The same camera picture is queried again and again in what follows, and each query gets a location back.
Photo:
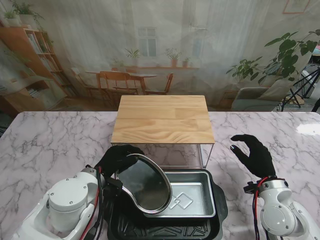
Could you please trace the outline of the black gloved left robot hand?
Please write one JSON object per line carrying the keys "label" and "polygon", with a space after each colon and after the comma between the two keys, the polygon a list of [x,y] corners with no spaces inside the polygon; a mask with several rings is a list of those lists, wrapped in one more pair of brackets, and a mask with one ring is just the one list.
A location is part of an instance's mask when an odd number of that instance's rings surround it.
{"label": "black gloved left robot hand", "polygon": [[136,157],[132,154],[144,155],[144,152],[130,144],[112,146],[94,168],[101,169],[104,177],[111,177],[116,171],[125,170],[137,162]]}

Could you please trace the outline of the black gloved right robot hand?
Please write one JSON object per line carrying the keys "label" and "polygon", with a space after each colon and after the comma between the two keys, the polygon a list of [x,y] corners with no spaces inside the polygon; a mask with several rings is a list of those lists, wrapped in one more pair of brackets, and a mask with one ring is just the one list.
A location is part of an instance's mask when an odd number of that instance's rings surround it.
{"label": "black gloved right robot hand", "polygon": [[234,142],[244,142],[247,145],[249,155],[244,154],[234,144],[230,146],[230,149],[253,175],[261,179],[276,175],[271,153],[255,136],[237,134],[231,137],[231,140]]}

